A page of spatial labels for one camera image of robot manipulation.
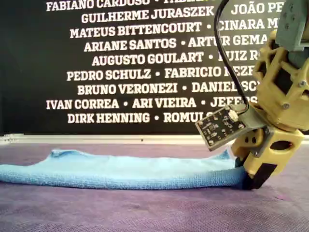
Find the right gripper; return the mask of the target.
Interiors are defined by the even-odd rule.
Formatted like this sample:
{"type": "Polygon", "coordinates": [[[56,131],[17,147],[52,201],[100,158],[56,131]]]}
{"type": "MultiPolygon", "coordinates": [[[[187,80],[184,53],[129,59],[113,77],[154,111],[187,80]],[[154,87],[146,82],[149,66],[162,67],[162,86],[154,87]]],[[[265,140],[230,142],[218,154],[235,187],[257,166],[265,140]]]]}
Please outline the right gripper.
{"type": "Polygon", "coordinates": [[[282,172],[304,140],[300,130],[309,129],[309,59],[302,65],[293,64],[288,59],[290,52],[279,46],[275,37],[276,31],[272,31],[260,49],[253,76],[259,82],[258,107],[271,123],[286,131],[254,129],[232,144],[235,166],[246,171],[245,190],[259,189],[272,175],[282,172]]]}

